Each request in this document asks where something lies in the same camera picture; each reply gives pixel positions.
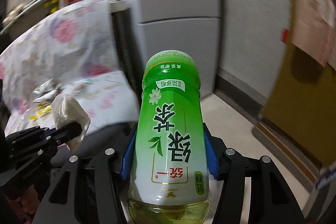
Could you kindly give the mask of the yellow snack wrapper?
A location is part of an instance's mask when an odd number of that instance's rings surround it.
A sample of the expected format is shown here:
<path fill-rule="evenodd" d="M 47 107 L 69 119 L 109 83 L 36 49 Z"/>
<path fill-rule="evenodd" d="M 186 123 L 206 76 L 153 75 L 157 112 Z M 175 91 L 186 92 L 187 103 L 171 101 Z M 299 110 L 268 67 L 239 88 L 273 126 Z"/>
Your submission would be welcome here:
<path fill-rule="evenodd" d="M 37 111 L 34 115 L 29 116 L 29 120 L 36 121 L 39 118 L 51 114 L 51 105 L 38 105 Z"/>

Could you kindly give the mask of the green tea bottle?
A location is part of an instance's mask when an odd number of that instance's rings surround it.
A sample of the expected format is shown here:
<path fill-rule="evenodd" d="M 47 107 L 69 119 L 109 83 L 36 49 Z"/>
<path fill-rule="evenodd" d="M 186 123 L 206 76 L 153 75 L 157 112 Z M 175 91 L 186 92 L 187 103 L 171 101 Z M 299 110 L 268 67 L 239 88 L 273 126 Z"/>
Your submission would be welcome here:
<path fill-rule="evenodd" d="M 209 172 L 194 60 L 166 50 L 146 64 L 127 207 L 135 223 L 203 223 Z"/>

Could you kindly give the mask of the white tissue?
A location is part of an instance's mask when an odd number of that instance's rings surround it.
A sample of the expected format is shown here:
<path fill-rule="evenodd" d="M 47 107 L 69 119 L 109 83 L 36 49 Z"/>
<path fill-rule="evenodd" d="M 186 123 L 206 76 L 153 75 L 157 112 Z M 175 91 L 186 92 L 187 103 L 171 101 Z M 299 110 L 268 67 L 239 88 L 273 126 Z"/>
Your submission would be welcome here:
<path fill-rule="evenodd" d="M 51 110 L 57 129 L 72 122 L 77 122 L 81 126 L 80 133 L 66 142 L 68 149 L 74 152 L 79 148 L 90 126 L 91 120 L 88 114 L 79 102 L 68 94 L 57 95 L 51 104 Z"/>

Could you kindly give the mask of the yellow wooden door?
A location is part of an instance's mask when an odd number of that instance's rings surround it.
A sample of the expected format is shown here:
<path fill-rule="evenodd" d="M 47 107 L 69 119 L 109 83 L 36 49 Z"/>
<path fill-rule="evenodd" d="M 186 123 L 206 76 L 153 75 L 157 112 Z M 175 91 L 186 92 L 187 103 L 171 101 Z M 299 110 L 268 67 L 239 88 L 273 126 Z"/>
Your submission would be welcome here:
<path fill-rule="evenodd" d="M 320 167 L 335 162 L 335 68 L 324 67 L 289 41 L 264 117 Z"/>

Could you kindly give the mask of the floral cloth cover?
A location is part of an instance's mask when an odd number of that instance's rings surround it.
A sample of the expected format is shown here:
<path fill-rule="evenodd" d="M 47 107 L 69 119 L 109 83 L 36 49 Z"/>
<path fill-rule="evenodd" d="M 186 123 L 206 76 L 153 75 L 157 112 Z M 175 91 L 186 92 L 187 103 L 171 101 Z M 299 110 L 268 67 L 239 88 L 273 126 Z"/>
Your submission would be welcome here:
<path fill-rule="evenodd" d="M 5 133 L 54 127 L 39 115 L 34 90 L 48 80 L 60 84 L 89 115 L 93 133 L 107 125 L 135 122 L 138 100 L 118 59 L 109 0 L 84 0 L 46 17 L 1 54 L 3 101 L 10 118 Z"/>

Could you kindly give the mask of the grey refrigerator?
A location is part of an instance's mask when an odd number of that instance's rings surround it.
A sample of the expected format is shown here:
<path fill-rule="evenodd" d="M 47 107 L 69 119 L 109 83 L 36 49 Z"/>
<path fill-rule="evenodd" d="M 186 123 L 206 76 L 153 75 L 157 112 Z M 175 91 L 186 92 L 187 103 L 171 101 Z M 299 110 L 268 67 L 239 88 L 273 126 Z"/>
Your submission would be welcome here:
<path fill-rule="evenodd" d="M 221 36 L 221 0 L 125 0 L 139 71 L 157 52 L 179 50 L 196 62 L 201 96 L 213 92 Z"/>

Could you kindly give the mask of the hanging pink white cloth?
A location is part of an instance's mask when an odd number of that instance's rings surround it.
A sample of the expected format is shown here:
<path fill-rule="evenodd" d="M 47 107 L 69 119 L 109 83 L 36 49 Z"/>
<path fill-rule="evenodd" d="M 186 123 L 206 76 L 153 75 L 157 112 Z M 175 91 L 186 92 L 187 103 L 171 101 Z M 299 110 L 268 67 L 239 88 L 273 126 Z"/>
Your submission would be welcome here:
<path fill-rule="evenodd" d="M 291 43 L 335 68 L 335 0 L 291 0 Z"/>

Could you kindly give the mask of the metal spice rack shelf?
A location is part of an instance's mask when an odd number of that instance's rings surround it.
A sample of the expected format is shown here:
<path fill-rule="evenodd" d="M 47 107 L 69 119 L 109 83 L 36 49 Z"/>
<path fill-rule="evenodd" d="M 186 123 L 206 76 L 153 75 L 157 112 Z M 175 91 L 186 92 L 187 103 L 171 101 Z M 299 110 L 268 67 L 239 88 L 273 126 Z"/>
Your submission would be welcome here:
<path fill-rule="evenodd" d="M 33 9 L 35 9 L 36 7 L 38 7 L 39 5 L 47 2 L 48 0 L 33 0 L 32 2 L 30 2 L 27 6 L 25 6 L 23 8 L 23 10 L 16 15 L 11 21 L 9 21 L 8 25 L 5 26 L 2 30 L 1 30 L 1 35 L 3 35 L 4 33 L 9 31 L 9 28 L 22 16 L 24 16 L 25 14 L 28 14 L 30 11 L 32 11 Z"/>

